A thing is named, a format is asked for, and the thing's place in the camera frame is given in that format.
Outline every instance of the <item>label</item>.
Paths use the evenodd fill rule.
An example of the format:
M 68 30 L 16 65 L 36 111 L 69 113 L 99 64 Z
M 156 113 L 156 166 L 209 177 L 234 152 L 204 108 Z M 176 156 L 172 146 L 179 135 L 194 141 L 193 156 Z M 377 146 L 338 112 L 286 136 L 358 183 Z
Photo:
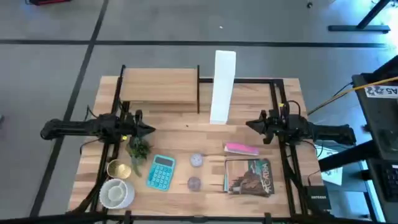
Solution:
M 398 86 L 369 86 L 365 88 L 368 98 L 392 98 L 398 99 Z

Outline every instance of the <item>calculator screen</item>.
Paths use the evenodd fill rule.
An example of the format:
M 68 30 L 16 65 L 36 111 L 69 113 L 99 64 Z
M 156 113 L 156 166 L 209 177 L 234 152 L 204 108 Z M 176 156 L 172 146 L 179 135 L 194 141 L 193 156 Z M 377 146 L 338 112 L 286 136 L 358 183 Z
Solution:
M 173 166 L 173 161 L 171 161 L 169 159 L 164 159 L 161 157 L 156 157 L 155 162 L 158 164 L 165 165 L 165 166 Z

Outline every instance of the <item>white bowl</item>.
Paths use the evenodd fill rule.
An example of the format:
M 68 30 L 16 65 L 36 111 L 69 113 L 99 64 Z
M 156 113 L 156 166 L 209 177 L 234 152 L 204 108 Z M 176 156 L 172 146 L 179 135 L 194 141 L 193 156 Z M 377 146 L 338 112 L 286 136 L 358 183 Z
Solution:
M 99 192 L 99 201 L 109 209 L 126 208 L 134 200 L 134 187 L 121 179 L 104 183 Z

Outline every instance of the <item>concrete floor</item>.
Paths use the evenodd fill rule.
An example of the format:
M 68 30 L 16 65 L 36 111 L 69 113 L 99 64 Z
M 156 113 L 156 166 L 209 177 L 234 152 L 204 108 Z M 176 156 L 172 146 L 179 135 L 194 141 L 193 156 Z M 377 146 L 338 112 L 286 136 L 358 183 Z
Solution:
M 2 39 L 90 40 L 103 1 L 73 0 L 30 6 L 0 1 Z M 388 34 L 330 33 L 327 25 L 355 24 L 373 6 L 371 0 L 319 0 L 307 9 L 293 0 L 112 0 L 98 40 L 230 40 L 264 42 L 380 43 L 385 48 L 204 47 L 96 45 L 90 57 L 72 119 L 81 120 L 93 106 L 102 75 L 128 67 L 193 67 L 211 77 L 215 50 L 237 52 L 237 77 L 299 78 L 308 109 L 328 99 L 351 76 L 372 72 L 398 51 L 397 24 L 387 7 L 373 24 L 390 24 Z M 0 219 L 27 217 L 39 189 L 51 142 L 39 131 L 47 120 L 62 118 L 80 72 L 87 45 L 0 44 Z M 349 123 L 359 143 L 365 123 L 354 93 L 314 113 L 320 124 Z M 41 214 L 68 207 L 83 138 L 66 138 Z M 349 189 L 358 188 L 343 179 Z

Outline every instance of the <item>pink eraser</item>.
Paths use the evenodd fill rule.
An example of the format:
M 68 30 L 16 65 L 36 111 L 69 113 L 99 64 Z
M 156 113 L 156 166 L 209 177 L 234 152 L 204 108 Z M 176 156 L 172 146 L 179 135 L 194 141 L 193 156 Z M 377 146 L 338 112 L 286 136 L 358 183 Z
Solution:
M 245 146 L 239 143 L 226 143 L 224 151 L 255 156 L 259 154 L 258 148 Z

